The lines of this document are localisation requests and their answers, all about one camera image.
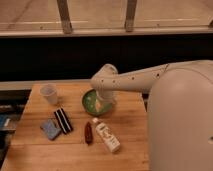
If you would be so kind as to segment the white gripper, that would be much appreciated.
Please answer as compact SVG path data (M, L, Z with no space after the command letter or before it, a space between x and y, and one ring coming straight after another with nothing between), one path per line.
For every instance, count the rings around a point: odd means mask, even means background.
M113 91L98 91L97 98L103 103L109 103L108 111L112 111L114 109L115 98L114 98ZM99 100L96 100L96 102L95 102L95 108L96 108L97 112L101 111L101 109L102 109L102 103Z

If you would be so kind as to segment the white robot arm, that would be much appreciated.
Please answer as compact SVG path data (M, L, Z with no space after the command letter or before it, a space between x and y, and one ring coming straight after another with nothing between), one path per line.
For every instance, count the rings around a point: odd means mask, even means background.
M116 91L148 95L151 171L213 171L213 60L158 65L120 74L104 65L91 78L102 102Z

